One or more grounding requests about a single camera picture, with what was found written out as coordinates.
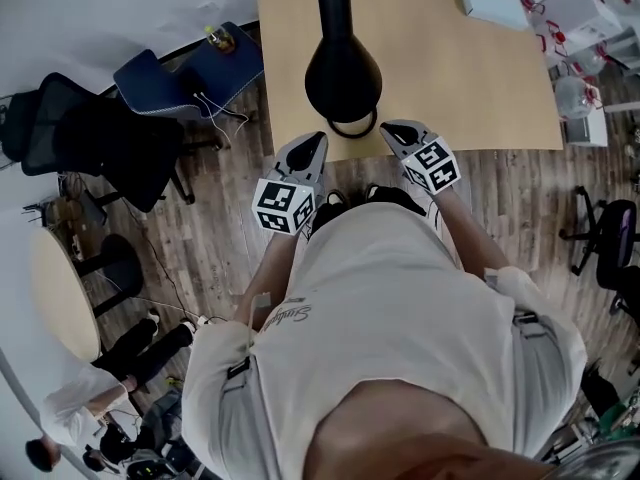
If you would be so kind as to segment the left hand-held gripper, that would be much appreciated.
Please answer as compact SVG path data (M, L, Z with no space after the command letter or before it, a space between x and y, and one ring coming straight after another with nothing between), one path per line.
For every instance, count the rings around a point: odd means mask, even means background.
M278 151L271 170L258 180L252 201L261 229L289 236L301 231L324 195L327 152L323 131L299 136Z

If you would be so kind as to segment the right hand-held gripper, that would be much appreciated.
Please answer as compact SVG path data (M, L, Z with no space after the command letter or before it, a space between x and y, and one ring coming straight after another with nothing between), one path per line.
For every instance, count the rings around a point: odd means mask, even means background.
M379 129L409 181L430 195L439 194L461 179L447 142L423 123L395 119L382 122Z

